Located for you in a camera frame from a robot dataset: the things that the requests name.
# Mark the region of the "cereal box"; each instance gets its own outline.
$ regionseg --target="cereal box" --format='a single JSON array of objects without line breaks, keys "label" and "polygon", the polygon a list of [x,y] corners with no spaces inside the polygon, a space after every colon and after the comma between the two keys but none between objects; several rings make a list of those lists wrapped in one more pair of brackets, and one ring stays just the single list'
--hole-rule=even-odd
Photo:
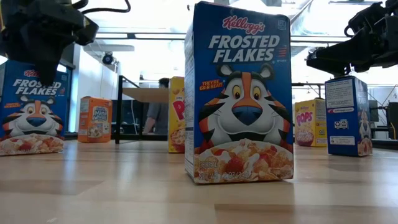
[{"label": "cereal box", "polygon": [[111,140],[112,101],[83,97],[80,100],[80,142],[108,142]]},{"label": "cereal box", "polygon": [[328,151],[330,154],[372,154],[368,86],[356,77],[325,83]]},{"label": "cereal box", "polygon": [[169,152],[185,151],[184,78],[170,79]]},{"label": "cereal box", "polygon": [[294,140],[300,146],[327,147],[325,100],[294,104]]},{"label": "cereal box", "polygon": [[185,168],[195,183],[293,177],[289,18],[199,2],[185,38]]},{"label": "cereal box", "polygon": [[52,86],[43,86],[38,77],[31,64],[0,65],[0,156],[63,149],[68,74],[57,72]]}]

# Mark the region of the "tony the tiger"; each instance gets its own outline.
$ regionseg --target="tony the tiger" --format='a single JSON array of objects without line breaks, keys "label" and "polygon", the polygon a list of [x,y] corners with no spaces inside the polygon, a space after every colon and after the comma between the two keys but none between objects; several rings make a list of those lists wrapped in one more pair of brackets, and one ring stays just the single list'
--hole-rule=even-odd
[{"label": "tony the tiger", "polygon": [[22,95],[20,100],[23,107],[3,119],[3,140],[28,134],[45,134],[61,138],[63,121],[50,109],[50,105],[55,104],[54,97],[50,96],[46,101],[40,101],[30,100]]},{"label": "tony the tiger", "polygon": [[259,72],[242,72],[219,65],[217,74],[227,77],[225,89],[199,113],[204,140],[195,153],[244,138],[273,143],[292,152],[292,146],[285,141],[290,114],[266,87],[266,80],[274,77],[272,66],[265,63]]}]

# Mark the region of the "wooden floor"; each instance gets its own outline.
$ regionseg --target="wooden floor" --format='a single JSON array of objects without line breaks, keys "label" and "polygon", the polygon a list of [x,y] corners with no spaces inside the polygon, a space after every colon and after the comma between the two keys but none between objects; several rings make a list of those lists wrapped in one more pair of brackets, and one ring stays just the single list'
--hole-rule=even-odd
[{"label": "wooden floor", "polygon": [[398,223],[398,151],[295,148],[295,178],[194,185],[166,142],[0,157],[0,223]]}]

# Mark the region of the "tiger nose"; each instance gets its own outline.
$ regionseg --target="tiger nose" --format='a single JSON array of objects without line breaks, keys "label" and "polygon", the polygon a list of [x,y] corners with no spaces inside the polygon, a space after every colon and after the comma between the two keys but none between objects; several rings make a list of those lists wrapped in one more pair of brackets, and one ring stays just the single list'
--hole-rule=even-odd
[{"label": "tiger nose", "polygon": [[239,106],[233,108],[232,113],[240,122],[249,126],[259,119],[262,109],[254,106]]},{"label": "tiger nose", "polygon": [[27,122],[32,126],[39,127],[44,124],[47,119],[45,118],[26,118]]}]

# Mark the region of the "security camera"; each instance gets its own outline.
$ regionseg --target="security camera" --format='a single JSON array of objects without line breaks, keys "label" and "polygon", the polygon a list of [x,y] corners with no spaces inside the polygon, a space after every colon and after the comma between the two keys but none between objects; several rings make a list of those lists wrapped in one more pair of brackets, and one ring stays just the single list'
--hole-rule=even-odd
[{"label": "security camera", "polygon": [[115,59],[112,56],[112,54],[113,54],[112,52],[106,52],[105,53],[104,57],[102,58],[102,62],[105,65],[111,65],[112,63],[114,63]]}]

